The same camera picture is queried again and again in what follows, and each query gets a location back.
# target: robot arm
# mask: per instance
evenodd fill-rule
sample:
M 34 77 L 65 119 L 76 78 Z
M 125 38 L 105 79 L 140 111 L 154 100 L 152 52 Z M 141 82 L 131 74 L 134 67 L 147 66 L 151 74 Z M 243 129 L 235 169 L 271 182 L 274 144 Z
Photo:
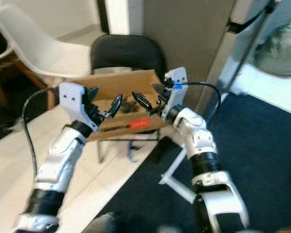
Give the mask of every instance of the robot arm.
M 75 83 L 59 85 L 60 105 L 68 111 L 73 122 L 53 141 L 34 179 L 27 208 L 17 216 L 12 233 L 53 233 L 59 227 L 57 214 L 86 138 L 98 132 L 105 118 L 115 116 L 122 101 L 120 95 L 113 101 L 110 111 L 99 111 L 90 103 L 97 91 L 97 87 L 86 90 Z
M 166 123 L 183 137 L 190 160 L 196 192 L 193 206 L 196 226 L 199 232 L 236 232 L 249 226 L 246 206 L 232 182 L 217 159 L 217 148 L 212 133 L 206 128 L 205 120 L 190 110 L 183 108 L 182 101 L 187 85 L 186 71 L 183 67 L 169 71 L 165 81 L 170 87 L 155 84 L 159 105 L 152 108 L 141 93 L 133 93 L 134 98 L 153 114 L 157 113 Z

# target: floor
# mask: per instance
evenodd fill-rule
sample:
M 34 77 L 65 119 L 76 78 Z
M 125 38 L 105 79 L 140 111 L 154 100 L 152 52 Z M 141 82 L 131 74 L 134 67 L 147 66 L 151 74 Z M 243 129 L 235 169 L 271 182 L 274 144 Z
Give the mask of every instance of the floor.
M 56 107 L 29 123 L 38 165 L 47 156 L 52 140 L 68 122 L 66 112 Z M 164 128 L 163 135 L 172 136 L 174 131 Z M 142 146 L 141 149 L 132 154 L 137 162 L 132 163 L 127 155 L 128 142 L 103 142 L 101 152 L 105 161 L 98 164 L 96 142 L 87 143 L 60 210 L 58 232 L 81 232 L 149 155 L 155 144 L 140 142 L 138 146 Z M 23 131 L 11 133 L 0 140 L 0 233 L 8 232 L 16 215 L 25 208 L 32 180 L 31 156 L 25 134 Z
M 229 95 L 212 133 L 220 163 L 247 207 L 251 229 L 274 233 L 291 226 L 291 114 L 250 95 Z M 121 233 L 154 233 L 162 224 L 195 233 L 192 206 L 167 185 L 157 185 L 178 155 L 173 148 L 170 144 L 171 150 L 161 153 L 158 164 L 148 157 L 98 215 L 115 212 Z M 186 159 L 173 176 L 192 188 Z
M 0 72 L 2 88 L 6 93 L 8 109 L 0 108 L 0 139 L 8 135 L 11 130 L 20 130 L 18 122 L 22 107 L 26 99 L 39 88 L 19 70 L 9 67 Z M 29 106 L 26 113 L 28 121 L 36 118 L 47 110 L 46 94 L 39 95 Z
M 233 84 L 232 92 L 249 94 L 291 113 L 291 77 L 270 75 L 246 64 Z
M 86 45 L 90 47 L 98 37 L 104 34 L 105 33 L 100 30 L 99 25 L 91 25 L 82 30 L 61 36 L 58 39 L 63 42 Z

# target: white table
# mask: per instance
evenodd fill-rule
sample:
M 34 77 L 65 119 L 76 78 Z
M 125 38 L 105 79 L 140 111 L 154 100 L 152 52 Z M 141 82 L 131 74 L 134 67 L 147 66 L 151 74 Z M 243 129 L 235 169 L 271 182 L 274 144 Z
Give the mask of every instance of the white table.
M 67 123 L 68 115 L 61 107 L 47 111 L 29 123 L 38 166 Z M 177 134 L 166 127 L 162 129 L 164 135 L 174 137 Z M 81 232 L 134 173 L 156 142 L 135 144 L 142 146 L 138 151 L 132 151 L 137 163 L 128 159 L 128 142 L 101 143 L 105 158 L 102 164 L 98 164 L 96 142 L 85 145 L 60 210 L 59 233 Z M 17 214 L 26 207 L 32 181 L 32 161 L 24 132 L 15 132 L 0 140 L 0 233 L 9 232 Z

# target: metal stand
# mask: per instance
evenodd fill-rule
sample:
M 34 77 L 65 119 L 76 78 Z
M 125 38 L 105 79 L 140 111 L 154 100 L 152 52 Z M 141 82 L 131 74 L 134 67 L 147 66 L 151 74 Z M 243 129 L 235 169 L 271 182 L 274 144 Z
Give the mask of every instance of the metal stand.
M 269 8 L 267 10 L 265 10 L 264 13 L 262 13 L 262 16 L 261 17 L 261 22 L 259 23 L 259 27 L 258 29 L 253 33 L 253 36 L 249 42 L 249 45 L 242 57 L 242 59 L 240 60 L 236 70 L 234 71 L 234 74 L 232 76 L 232 79 L 231 81 L 229 82 L 228 86 L 226 87 L 226 90 L 227 91 L 230 91 L 232 85 L 234 84 L 234 81 L 236 80 L 236 78 L 238 77 L 238 73 L 240 72 L 241 68 L 243 67 L 244 63 L 248 60 L 248 57 L 249 55 L 251 54 L 251 51 L 253 48 L 255 48 L 256 46 L 256 40 L 259 38 L 260 36 L 260 33 L 262 31 L 262 29 L 264 28 L 266 22 L 267 22 L 267 19 L 269 17 L 269 15 L 273 12 L 273 10 L 275 9 L 276 7 L 276 4 L 280 2 L 280 1 L 274 1 L 274 3 L 272 5 L 269 4 Z
M 98 162 L 99 164 L 101 164 L 103 162 L 103 156 L 101 155 L 100 153 L 100 142 L 104 142 L 104 141 L 113 141 L 113 142 L 129 142 L 129 154 L 130 154 L 130 150 L 133 149 L 133 147 L 131 146 L 132 145 L 132 142 L 134 141 L 138 141 L 138 142 L 158 142 L 160 140 L 160 129 L 156 130 L 156 133 L 157 133 L 157 137 L 155 139 L 121 139 L 121 138 L 114 138 L 114 139 L 105 139 L 105 140 L 100 140 L 100 141 L 97 141 L 97 152 L 98 152 Z
M 186 149 L 182 149 L 182 151 L 179 153 L 177 158 L 171 164 L 169 169 L 164 174 L 161 175 L 162 179 L 160 180 L 159 184 L 168 185 L 180 196 L 186 199 L 190 204 L 193 204 L 196 198 L 196 193 L 194 193 L 192 190 L 190 190 L 188 187 L 186 187 L 184 184 L 182 184 L 172 176 L 175 170 L 181 164 L 182 160 L 186 157 L 186 153 L 187 153 Z

